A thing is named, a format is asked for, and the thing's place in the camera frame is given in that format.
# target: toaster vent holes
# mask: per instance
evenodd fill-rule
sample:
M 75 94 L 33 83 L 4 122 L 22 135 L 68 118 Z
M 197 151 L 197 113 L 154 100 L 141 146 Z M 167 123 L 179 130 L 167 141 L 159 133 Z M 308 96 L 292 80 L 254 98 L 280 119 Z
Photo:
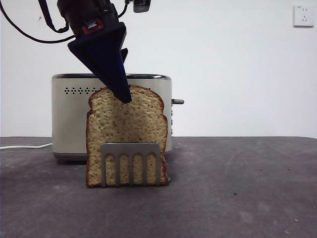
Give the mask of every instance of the toaster vent holes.
M 89 88 L 89 87 L 78 87 L 78 88 L 76 88 L 76 87 L 70 87 L 70 88 L 68 88 L 68 87 L 65 87 L 64 88 L 64 93 L 65 94 L 73 94 L 73 95 L 75 95 L 75 94 L 79 94 L 79 95 L 82 95 L 82 94 L 91 94 L 91 93 L 94 93 L 94 92 L 97 92 L 97 90 L 99 90 L 99 88 Z

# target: tabletop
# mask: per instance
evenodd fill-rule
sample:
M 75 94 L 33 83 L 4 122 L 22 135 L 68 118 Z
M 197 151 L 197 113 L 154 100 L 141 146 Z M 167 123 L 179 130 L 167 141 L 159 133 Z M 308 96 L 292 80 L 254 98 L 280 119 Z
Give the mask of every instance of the tabletop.
M 51 138 L 2 137 L 1 145 Z M 4 238 L 315 238 L 317 139 L 174 137 L 168 186 L 86 188 L 52 148 L 1 151 Z

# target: wall outlet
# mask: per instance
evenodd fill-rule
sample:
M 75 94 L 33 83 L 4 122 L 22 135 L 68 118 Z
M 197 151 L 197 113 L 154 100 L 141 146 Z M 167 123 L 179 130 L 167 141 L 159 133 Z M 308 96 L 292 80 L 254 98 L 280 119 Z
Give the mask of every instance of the wall outlet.
M 294 6 L 294 27 L 314 26 L 314 6 L 296 5 Z

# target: bread slice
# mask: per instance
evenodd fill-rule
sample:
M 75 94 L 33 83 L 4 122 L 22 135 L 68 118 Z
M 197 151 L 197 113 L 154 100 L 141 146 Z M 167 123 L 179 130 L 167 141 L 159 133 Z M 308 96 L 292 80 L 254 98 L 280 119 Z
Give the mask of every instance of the bread slice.
M 163 114 L 164 103 L 154 91 L 140 86 L 131 86 L 132 101 L 128 104 L 116 99 L 108 88 L 103 88 L 89 98 L 90 111 L 87 113 L 86 186 L 101 186 L 101 153 L 103 143 L 159 143 L 160 183 L 166 184 L 164 152 L 167 138 L 167 119 Z M 129 183 L 128 157 L 120 158 L 120 184 Z M 148 156 L 148 185 L 156 184 L 156 157 Z M 115 185 L 114 157 L 106 156 L 106 184 Z M 133 158 L 133 182 L 142 184 L 142 157 Z

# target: power cord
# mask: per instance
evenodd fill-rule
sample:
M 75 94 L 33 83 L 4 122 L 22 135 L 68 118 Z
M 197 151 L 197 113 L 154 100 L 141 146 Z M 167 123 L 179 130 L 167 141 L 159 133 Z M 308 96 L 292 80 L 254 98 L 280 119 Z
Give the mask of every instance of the power cord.
M 51 146 L 52 143 L 45 144 L 45 145 L 39 145 L 39 146 L 34 146 L 34 145 L 10 145 L 10 146 L 3 146 L 0 147 L 0 150 L 6 150 L 6 149 L 20 149 L 20 148 L 26 148 L 26 149 L 42 149 L 48 146 Z
M 120 13 L 120 14 L 118 15 L 118 18 L 122 17 L 122 16 L 125 14 L 125 12 L 127 11 L 128 4 L 129 4 L 129 3 L 130 3 L 130 2 L 128 2 L 128 3 L 126 3 L 126 4 L 124 5 L 124 9 L 123 9 L 122 13 Z
M 7 19 L 7 21 L 18 31 L 20 32 L 23 36 L 33 40 L 33 41 L 36 41 L 36 42 L 39 42 L 39 43 L 45 43 L 45 44 L 56 44 L 56 43 L 61 43 L 61 42 L 65 42 L 65 41 L 69 41 L 70 39 L 74 38 L 75 36 L 69 36 L 65 39 L 61 39 L 61 40 L 56 40 L 56 41 L 44 41 L 44 40 L 40 40 L 40 39 L 37 39 L 37 38 L 34 38 L 33 36 L 30 36 L 28 34 L 26 34 L 24 31 L 22 31 L 17 25 L 14 24 L 13 21 L 11 21 L 11 19 L 8 17 L 8 15 L 6 14 L 3 6 L 2 6 L 2 2 L 0 0 L 0 9 L 1 9 L 1 12 L 3 13 L 4 17 Z

